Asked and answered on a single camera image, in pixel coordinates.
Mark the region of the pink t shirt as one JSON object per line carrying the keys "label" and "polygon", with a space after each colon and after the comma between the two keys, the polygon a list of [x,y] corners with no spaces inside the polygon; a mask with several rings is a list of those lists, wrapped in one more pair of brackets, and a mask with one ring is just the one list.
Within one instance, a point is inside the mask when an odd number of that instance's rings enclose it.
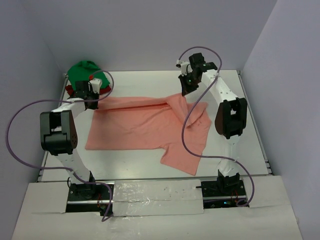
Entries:
{"label": "pink t shirt", "polygon": [[195,175],[212,124],[206,108],[177,93],[162,98],[107,97],[94,111],[86,150],[164,149],[161,164]]}

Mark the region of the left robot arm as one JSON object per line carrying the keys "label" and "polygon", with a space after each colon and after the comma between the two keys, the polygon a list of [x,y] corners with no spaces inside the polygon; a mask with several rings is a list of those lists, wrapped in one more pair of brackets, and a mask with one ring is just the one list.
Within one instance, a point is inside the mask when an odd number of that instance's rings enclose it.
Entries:
{"label": "left robot arm", "polygon": [[52,111],[40,114],[40,142],[43,150],[55,156],[64,168],[70,169],[70,191],[87,200],[98,193],[93,174],[84,165],[78,151],[78,135],[74,118],[82,112],[98,108],[102,80],[75,83],[74,97]]}

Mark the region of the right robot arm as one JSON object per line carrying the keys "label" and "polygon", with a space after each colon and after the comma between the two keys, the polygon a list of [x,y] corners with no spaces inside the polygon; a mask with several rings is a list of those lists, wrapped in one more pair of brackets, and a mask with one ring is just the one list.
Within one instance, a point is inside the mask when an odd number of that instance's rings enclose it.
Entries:
{"label": "right robot arm", "polygon": [[237,144],[247,125],[247,100],[233,93],[221,77],[220,69],[213,62],[206,62],[201,53],[194,53],[188,61],[179,58],[176,66],[181,71],[178,78],[183,96],[194,92],[203,83],[218,104],[214,126],[225,141],[225,149],[218,164],[216,189],[227,196],[240,184]]}

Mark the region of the red folded t shirt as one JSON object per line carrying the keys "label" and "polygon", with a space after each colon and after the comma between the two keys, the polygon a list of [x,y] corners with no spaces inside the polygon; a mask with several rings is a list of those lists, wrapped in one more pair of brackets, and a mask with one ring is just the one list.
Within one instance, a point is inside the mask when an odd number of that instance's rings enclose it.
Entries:
{"label": "red folded t shirt", "polygon": [[[70,97],[73,97],[75,94],[74,94],[74,90],[73,90],[73,87],[72,87],[72,85],[67,85],[66,87],[65,87],[65,90],[67,91],[67,93],[68,93],[68,95],[70,96]],[[108,93],[108,92],[110,92],[111,91],[111,87],[110,86],[107,86],[106,88],[101,88],[100,90],[99,90],[99,93],[100,93],[100,95],[104,95],[104,94],[106,94],[106,93]]]}

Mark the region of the green folded t shirt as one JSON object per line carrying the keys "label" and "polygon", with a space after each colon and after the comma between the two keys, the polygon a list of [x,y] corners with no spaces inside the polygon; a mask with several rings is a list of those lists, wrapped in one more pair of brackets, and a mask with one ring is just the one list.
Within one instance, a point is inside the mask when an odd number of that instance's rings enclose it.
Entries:
{"label": "green folded t shirt", "polygon": [[[82,60],[73,65],[67,72],[73,90],[76,90],[76,82],[89,81],[90,76],[99,70],[101,70],[101,68],[90,60]],[[105,94],[111,90],[110,82],[103,72],[95,73],[94,77],[102,80],[100,87],[101,94]]]}

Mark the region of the silver taped panel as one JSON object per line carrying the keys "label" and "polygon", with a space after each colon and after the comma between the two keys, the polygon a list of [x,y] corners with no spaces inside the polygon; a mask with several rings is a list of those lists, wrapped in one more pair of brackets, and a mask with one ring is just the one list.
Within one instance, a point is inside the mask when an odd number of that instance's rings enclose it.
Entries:
{"label": "silver taped panel", "polygon": [[199,215],[204,213],[199,179],[117,181],[112,211],[115,217]]}

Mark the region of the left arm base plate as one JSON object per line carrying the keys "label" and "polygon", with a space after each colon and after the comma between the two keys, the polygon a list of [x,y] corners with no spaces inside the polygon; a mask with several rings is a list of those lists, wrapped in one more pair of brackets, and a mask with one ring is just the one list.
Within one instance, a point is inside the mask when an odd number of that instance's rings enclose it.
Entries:
{"label": "left arm base plate", "polygon": [[86,189],[78,190],[75,184],[68,183],[68,197],[65,208],[66,213],[87,213],[95,212],[99,213],[102,217],[108,205],[110,208],[107,213],[107,217],[113,214],[113,207],[110,202],[110,194],[113,194],[114,185],[109,184],[111,190],[105,185],[89,185]]}

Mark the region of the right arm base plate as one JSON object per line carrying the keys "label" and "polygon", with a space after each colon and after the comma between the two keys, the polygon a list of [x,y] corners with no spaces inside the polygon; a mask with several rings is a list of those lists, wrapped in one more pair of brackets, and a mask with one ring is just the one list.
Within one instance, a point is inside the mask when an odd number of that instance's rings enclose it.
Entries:
{"label": "right arm base plate", "polygon": [[217,180],[201,180],[200,183],[201,185],[196,188],[201,189],[204,209],[236,208],[237,204],[247,203],[242,180],[238,185],[224,190],[220,190]]}

